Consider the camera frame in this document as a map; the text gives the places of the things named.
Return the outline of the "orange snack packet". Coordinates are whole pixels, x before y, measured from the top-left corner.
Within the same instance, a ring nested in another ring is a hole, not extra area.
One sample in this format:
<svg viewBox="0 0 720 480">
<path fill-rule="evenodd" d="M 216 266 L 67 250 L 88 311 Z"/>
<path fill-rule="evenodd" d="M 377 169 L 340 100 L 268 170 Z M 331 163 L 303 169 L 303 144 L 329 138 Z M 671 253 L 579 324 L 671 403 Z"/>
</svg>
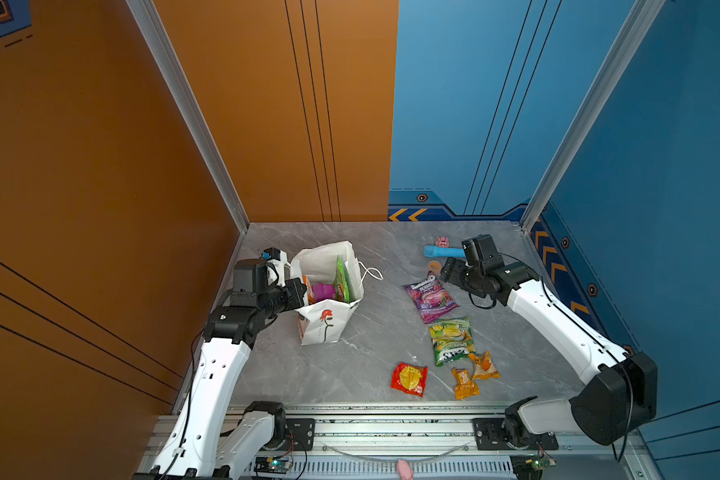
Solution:
<svg viewBox="0 0 720 480">
<path fill-rule="evenodd" d="M 493 364 L 492 356 L 489 351 L 486 351 L 482 355 L 470 353 L 468 357 L 474 364 L 474 372 L 472 375 L 473 381 L 490 380 L 501 377 L 498 369 Z"/>
<path fill-rule="evenodd" d="M 464 400 L 480 394 L 479 386 L 472 380 L 467 369 L 453 368 L 451 373 L 456 380 L 453 392 L 457 400 Z"/>
</svg>

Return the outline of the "red yellow snack packet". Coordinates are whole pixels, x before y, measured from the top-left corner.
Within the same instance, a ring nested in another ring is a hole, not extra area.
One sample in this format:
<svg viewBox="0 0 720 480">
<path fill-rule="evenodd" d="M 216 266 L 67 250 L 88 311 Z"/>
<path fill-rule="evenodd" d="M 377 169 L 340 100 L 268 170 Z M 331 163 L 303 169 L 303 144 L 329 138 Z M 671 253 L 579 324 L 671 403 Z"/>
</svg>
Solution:
<svg viewBox="0 0 720 480">
<path fill-rule="evenodd" d="M 390 388 L 407 395 L 422 397 L 426 389 L 428 368 L 401 362 L 392 373 Z"/>
</svg>

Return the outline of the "purple grape candy bag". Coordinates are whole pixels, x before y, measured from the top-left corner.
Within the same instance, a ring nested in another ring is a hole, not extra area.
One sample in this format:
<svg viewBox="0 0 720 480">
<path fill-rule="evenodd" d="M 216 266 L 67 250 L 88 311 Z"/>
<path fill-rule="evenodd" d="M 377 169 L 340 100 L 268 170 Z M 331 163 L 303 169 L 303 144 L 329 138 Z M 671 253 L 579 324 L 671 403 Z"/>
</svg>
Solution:
<svg viewBox="0 0 720 480">
<path fill-rule="evenodd" d="M 336 289 L 333 284 L 317 283 L 311 286 L 309 296 L 311 303 L 319 303 L 328 299 L 336 298 Z"/>
</svg>

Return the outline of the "green lemon candy bag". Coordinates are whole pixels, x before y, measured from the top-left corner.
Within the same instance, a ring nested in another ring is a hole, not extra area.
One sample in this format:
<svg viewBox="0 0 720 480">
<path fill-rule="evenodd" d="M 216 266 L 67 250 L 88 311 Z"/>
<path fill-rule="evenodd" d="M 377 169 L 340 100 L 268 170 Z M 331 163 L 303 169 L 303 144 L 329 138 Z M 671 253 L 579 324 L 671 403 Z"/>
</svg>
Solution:
<svg viewBox="0 0 720 480">
<path fill-rule="evenodd" d="M 438 320 L 428 325 L 436 367 L 468 358 L 475 352 L 469 317 Z"/>
</svg>

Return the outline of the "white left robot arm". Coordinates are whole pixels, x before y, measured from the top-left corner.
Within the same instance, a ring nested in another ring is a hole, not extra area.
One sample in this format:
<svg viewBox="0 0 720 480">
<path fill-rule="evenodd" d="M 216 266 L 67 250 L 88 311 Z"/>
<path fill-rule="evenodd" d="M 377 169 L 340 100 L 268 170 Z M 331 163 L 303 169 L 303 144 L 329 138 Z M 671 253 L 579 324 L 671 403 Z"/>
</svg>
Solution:
<svg viewBox="0 0 720 480">
<path fill-rule="evenodd" d="M 233 390 L 259 333 L 283 312 L 304 306 L 307 288 L 285 275 L 287 255 L 269 248 L 238 261 L 233 285 L 208 316 L 193 360 L 192 383 L 176 424 L 145 479 L 238 479 L 263 447 L 286 437 L 279 402 L 255 401 L 222 433 Z"/>
</svg>

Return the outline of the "green Lays chips bag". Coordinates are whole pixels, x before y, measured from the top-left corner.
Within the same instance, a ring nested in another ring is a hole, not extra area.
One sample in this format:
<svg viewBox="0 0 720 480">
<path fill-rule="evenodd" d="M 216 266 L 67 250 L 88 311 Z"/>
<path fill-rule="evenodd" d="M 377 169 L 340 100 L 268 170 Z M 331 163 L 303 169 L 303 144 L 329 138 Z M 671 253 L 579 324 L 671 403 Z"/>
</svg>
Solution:
<svg viewBox="0 0 720 480">
<path fill-rule="evenodd" d="M 347 267 L 340 257 L 336 259 L 336 273 L 333 286 L 336 301 L 343 303 L 350 303 L 352 301 Z"/>
</svg>

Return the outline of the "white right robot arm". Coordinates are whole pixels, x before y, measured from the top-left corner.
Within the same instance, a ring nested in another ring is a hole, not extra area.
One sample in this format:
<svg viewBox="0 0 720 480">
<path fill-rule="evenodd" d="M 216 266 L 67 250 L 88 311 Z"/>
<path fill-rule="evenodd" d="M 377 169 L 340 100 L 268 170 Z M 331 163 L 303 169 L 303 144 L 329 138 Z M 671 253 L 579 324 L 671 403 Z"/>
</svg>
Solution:
<svg viewBox="0 0 720 480">
<path fill-rule="evenodd" d="M 491 236 L 465 240 L 462 247 L 462 254 L 445 261 L 441 280 L 520 315 L 583 383 L 571 398 L 528 397 L 507 407 L 502 429 L 512 446 L 532 445 L 543 434 L 569 433 L 610 445 L 655 419 L 658 367 L 646 353 L 631 353 L 590 327 L 532 267 L 500 253 Z"/>
</svg>

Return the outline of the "purple pink candy bag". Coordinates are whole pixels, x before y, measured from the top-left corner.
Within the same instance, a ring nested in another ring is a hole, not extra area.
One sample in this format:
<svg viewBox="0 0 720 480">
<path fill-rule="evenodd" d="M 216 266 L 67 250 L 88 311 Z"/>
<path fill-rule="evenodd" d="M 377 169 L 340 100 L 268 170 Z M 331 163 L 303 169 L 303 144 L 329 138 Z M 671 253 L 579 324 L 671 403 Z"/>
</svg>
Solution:
<svg viewBox="0 0 720 480">
<path fill-rule="evenodd" d="M 458 307 L 433 271 L 429 271 L 424 280 L 405 285 L 404 290 L 425 324 L 438 320 Z"/>
</svg>

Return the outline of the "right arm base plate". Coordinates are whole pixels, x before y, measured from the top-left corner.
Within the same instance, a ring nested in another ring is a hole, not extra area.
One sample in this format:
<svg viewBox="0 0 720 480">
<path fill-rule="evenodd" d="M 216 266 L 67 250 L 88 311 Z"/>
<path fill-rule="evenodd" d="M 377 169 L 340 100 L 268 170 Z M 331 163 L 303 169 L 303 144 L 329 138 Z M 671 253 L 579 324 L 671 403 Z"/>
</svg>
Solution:
<svg viewBox="0 0 720 480">
<path fill-rule="evenodd" d="M 512 440 L 504 428 L 504 420 L 498 417 L 475 418 L 471 421 L 473 437 L 479 451 L 530 451 L 559 449 L 557 437 L 552 433 L 527 434 L 520 440 Z"/>
</svg>

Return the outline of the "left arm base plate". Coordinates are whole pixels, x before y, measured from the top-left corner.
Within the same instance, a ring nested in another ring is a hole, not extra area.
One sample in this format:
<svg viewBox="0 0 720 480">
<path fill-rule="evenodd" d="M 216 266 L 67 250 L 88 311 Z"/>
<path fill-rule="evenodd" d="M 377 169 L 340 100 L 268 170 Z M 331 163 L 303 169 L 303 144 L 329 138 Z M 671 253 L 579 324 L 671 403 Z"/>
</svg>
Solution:
<svg viewBox="0 0 720 480">
<path fill-rule="evenodd" d="M 314 418 L 287 418 L 282 433 L 276 433 L 272 440 L 262 447 L 263 451 L 297 452 L 313 449 L 316 420 Z"/>
</svg>

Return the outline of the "white floral paper bag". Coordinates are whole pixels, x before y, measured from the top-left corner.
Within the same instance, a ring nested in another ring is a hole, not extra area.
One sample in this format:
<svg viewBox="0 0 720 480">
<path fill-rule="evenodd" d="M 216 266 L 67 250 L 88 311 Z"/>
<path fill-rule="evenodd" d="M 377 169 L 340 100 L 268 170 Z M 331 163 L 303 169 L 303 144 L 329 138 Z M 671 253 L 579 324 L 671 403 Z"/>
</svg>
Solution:
<svg viewBox="0 0 720 480">
<path fill-rule="evenodd" d="M 336 259 L 340 257 L 347 267 L 352 301 L 343 303 L 328 299 L 297 310 L 300 341 L 303 346 L 336 343 L 348 325 L 365 295 L 364 280 L 367 277 L 381 281 L 383 274 L 374 267 L 367 267 L 355 255 L 349 241 L 341 241 L 300 251 L 290 262 L 292 279 L 305 275 L 312 285 L 333 284 Z"/>
</svg>

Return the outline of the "orange Fox's candy bag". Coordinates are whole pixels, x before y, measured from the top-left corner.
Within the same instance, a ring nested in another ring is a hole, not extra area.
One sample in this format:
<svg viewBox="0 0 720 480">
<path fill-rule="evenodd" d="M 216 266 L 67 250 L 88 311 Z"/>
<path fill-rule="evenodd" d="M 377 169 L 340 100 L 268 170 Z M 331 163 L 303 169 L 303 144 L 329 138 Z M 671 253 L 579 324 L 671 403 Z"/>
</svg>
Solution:
<svg viewBox="0 0 720 480">
<path fill-rule="evenodd" d="M 315 295 L 314 295 L 314 291 L 312 288 L 312 284 L 311 284 L 309 278 L 305 275 L 301 276 L 301 280 L 306 288 L 306 296 L 307 296 L 306 304 L 312 305 L 315 303 Z"/>
</svg>

